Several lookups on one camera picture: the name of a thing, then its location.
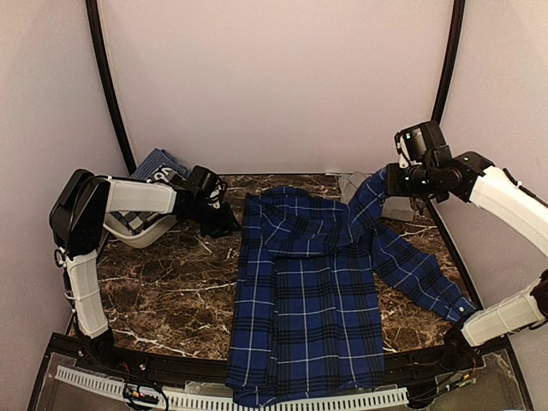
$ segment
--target cable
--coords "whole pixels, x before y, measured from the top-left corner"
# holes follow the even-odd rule
[[[74,314],[74,332],[76,333],[76,336],[79,338],[79,340],[82,342],[82,345],[84,346],[84,350],[86,351],[86,353],[90,356],[90,358],[99,367],[103,368],[105,371],[108,371],[110,374],[114,374],[114,375],[117,375],[118,377],[123,378],[124,384],[125,384],[124,388],[128,388],[128,379],[129,378],[140,381],[140,382],[144,383],[143,384],[144,386],[148,386],[148,387],[152,388],[153,390],[155,390],[164,399],[164,401],[165,401],[164,411],[169,411],[170,410],[170,404],[169,404],[169,401],[168,401],[168,397],[165,395],[164,391],[156,383],[153,383],[152,381],[149,381],[146,378],[142,378],[142,377],[138,377],[136,375],[130,374],[129,372],[119,371],[119,370],[115,370],[114,368],[110,368],[109,366],[106,366],[105,364],[103,364],[101,362],[101,360],[93,354],[91,348],[89,347],[89,344],[87,343],[86,337],[82,334],[82,331],[80,330],[80,327],[78,326],[78,316],[77,316],[76,313]],[[127,364],[125,365],[124,368],[126,368],[129,371],[129,367],[128,367]],[[138,393],[140,393],[139,392],[140,387],[141,387],[140,384],[137,385],[137,392]],[[134,409],[138,409],[139,411],[153,409],[156,405],[155,404],[154,406],[152,406],[152,408],[141,408],[142,406],[140,406],[138,404],[134,404],[133,399],[129,399],[129,401],[130,401],[130,403],[132,403],[132,405],[135,405],[136,407],[139,407],[139,408],[134,408]]]
[[[122,393],[122,396],[128,400],[128,402],[131,404],[131,405],[127,405],[129,408],[131,409],[134,409],[136,411],[150,411],[151,409],[154,409],[155,406],[158,404],[158,399],[153,397],[153,396],[148,396],[148,395],[145,395],[143,394],[142,392],[140,392],[140,385],[137,385],[137,387],[135,388],[135,390],[131,390],[128,385],[124,385],[124,391]],[[144,406],[144,405],[139,405],[135,402],[135,399],[141,401],[141,402],[145,402],[146,401],[156,401],[155,404],[152,405],[152,408],[150,407],[147,407],[147,406]]]
[[[445,389],[443,391],[440,391],[440,392],[438,392],[437,394],[435,394],[433,396],[428,396],[426,398],[421,398],[421,399],[419,399],[419,401],[424,401],[424,402],[428,401],[428,402],[430,402],[430,401],[433,401],[434,399],[442,396],[443,394],[447,394],[448,392],[457,390],[457,389],[459,389],[459,388],[461,388],[465,385],[474,383],[476,378],[472,378],[473,373],[474,372],[462,375],[459,379],[457,379],[453,383],[446,385],[444,387]]]
[[[544,327],[546,324],[548,324],[548,319],[543,319],[542,321],[529,325],[529,330],[537,330],[540,327]]]
[[[432,361],[432,362],[414,362],[412,364],[407,364],[407,366],[436,366],[441,362],[442,358],[440,358],[439,360]]]
[[[523,193],[527,194],[529,197],[532,197],[533,199],[537,200],[540,204],[542,204],[544,207],[548,207],[548,203],[546,203],[544,200],[542,200],[537,194],[533,193],[531,190],[529,190],[526,187],[523,187],[521,182],[518,182],[514,176],[512,176],[507,168],[503,168],[504,174],[508,177],[508,179],[514,184],[516,187],[518,187]]]
[[[427,195],[427,196],[421,198],[422,199],[422,204],[419,205],[419,214],[421,216],[425,215],[425,209],[428,207],[428,203],[430,203],[435,198],[436,198],[436,196],[434,194],[430,194],[430,195]]]
[[[474,357],[473,358],[473,362],[474,362],[474,371],[476,370],[477,368],[477,361]],[[457,367],[457,369],[451,373],[448,377],[444,378],[440,383],[438,383],[435,387],[429,389],[428,391],[426,392],[423,392],[422,394],[419,394],[417,396],[412,396],[409,398],[409,400],[418,400],[418,401],[426,401],[426,400],[429,400],[432,398],[432,396],[428,396],[428,394],[430,394],[431,392],[435,391],[435,390],[438,390],[439,388],[443,387],[445,383],[447,383],[448,381],[450,381],[453,377],[455,377],[455,375],[457,373],[459,373],[461,371],[461,368],[464,366],[464,364],[466,363],[466,360],[464,360],[460,365],[459,367]]]

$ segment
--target marble surface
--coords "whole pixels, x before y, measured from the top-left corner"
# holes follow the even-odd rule
[[[226,200],[241,221],[247,193],[276,186],[304,188],[340,199],[335,176],[226,176]],[[426,253],[444,274],[464,286],[432,219],[418,206],[412,223],[385,220]],[[225,359],[235,299],[240,234],[209,240],[196,223],[180,223],[150,247],[132,249],[110,240],[98,263],[105,313],[116,345],[159,354]],[[384,349],[401,352],[443,342],[450,323],[417,307],[402,293],[375,279],[383,318]]]

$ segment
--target fabric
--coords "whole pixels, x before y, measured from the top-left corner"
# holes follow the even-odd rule
[[[368,174],[355,171],[352,174],[342,174],[339,177],[341,202],[348,204],[354,197],[361,183],[369,177]],[[384,201],[381,217],[399,221],[413,221],[414,210],[407,197],[389,197]]]
[[[188,179],[189,175],[190,170],[180,165],[171,154],[155,148],[130,177],[146,182],[176,183]],[[112,216],[120,221],[132,235],[138,235],[165,217],[149,211],[120,211],[113,212]]]
[[[474,311],[381,224],[385,169],[348,205],[298,188],[246,198],[227,385],[248,407],[371,388],[384,372],[373,272],[449,321]]]

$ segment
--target blue plaid shirt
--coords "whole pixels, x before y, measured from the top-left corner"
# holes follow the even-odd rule
[[[365,180],[348,205],[287,187],[246,198],[227,379],[235,402],[379,385],[373,272],[449,321],[474,311],[434,256],[378,221],[385,174]]]

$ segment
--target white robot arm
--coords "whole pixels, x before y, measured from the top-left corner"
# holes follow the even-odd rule
[[[453,158],[436,122],[425,122],[396,135],[400,154],[389,164],[388,195],[432,196],[438,202],[453,193],[502,219],[548,258],[548,205],[517,182],[507,170],[475,152]],[[469,317],[461,327],[470,347],[548,317],[548,271],[522,291]]]
[[[217,175],[199,166],[188,180],[170,185],[95,176],[87,170],[72,175],[51,211],[50,226],[58,246],[56,263],[65,269],[66,295],[84,336],[112,341],[97,277],[105,216],[113,211],[175,214],[200,222],[202,235],[229,235],[240,225],[223,202],[225,188]]]

